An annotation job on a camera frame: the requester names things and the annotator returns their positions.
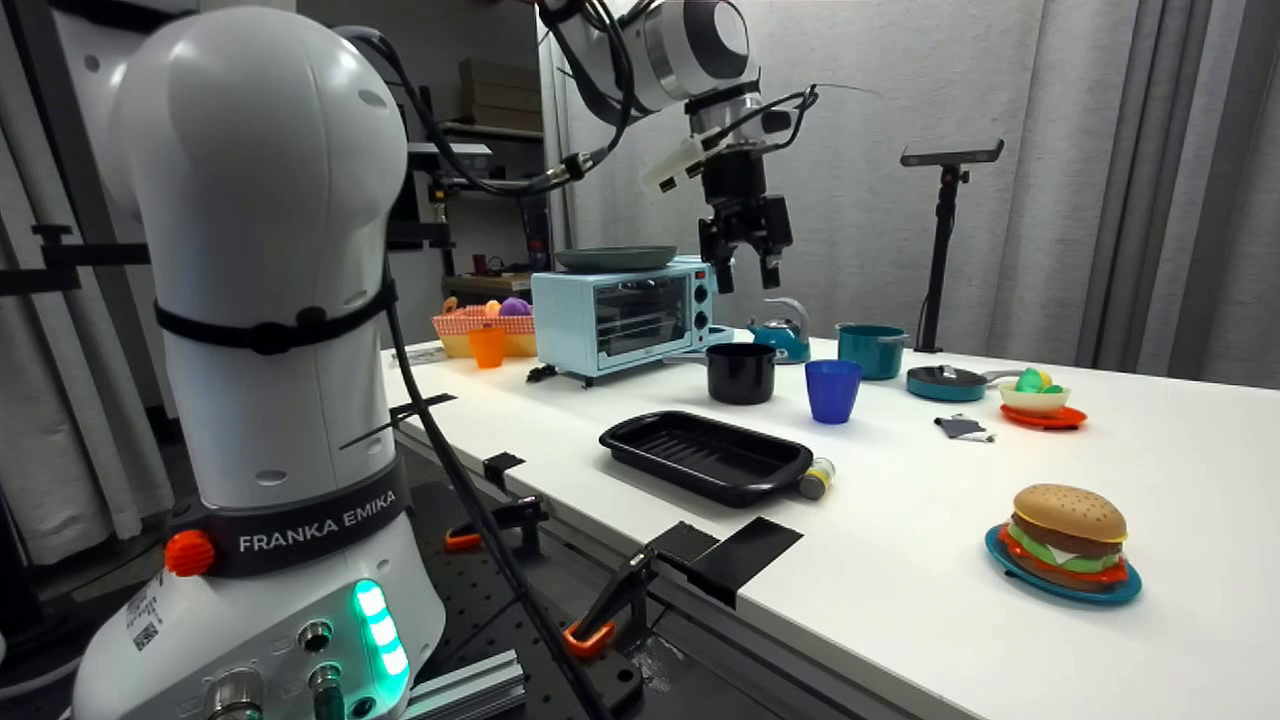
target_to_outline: hamburger bun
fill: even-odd
[[[1015,490],[1000,542],[1010,564],[1063,586],[1098,591],[1126,578],[1124,511],[1068,485],[1031,485]]]

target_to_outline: blue cup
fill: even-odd
[[[897,381],[904,370],[907,332],[892,324],[839,324],[839,359],[864,368],[864,381]]]
[[[817,422],[848,422],[860,368],[843,359],[805,362],[809,411]]]

